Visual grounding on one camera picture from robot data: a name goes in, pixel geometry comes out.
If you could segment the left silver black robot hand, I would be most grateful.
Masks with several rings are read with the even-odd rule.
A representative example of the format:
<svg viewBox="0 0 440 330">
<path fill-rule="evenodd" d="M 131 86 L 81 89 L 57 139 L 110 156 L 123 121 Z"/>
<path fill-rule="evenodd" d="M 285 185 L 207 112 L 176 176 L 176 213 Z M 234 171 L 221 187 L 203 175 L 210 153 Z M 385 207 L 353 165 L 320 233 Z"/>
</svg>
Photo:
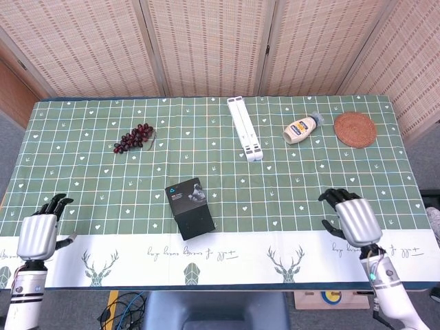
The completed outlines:
<svg viewBox="0 0 440 330">
<path fill-rule="evenodd" d="M 17 248 L 17 255 L 23 261 L 46 261 L 56 250 L 75 241 L 76 233 L 60 241 L 56 239 L 61 215 L 66 205 L 73 201 L 65 193 L 57 194 L 49 203 L 23 219 Z"/>
</svg>

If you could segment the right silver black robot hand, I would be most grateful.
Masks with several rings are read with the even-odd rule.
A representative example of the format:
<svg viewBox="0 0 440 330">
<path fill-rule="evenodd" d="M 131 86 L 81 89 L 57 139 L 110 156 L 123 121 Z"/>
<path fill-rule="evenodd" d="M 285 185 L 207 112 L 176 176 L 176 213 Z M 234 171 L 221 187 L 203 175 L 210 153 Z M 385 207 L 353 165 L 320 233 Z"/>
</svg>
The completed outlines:
<svg viewBox="0 0 440 330">
<path fill-rule="evenodd" d="M 343 188 L 329 188 L 318 198 L 326 201 L 336 212 L 340 229 L 326 219 L 322 224 L 327 232 L 346 240 L 355 248 L 376 244 L 382 237 L 382 229 L 367 199 Z"/>
</svg>

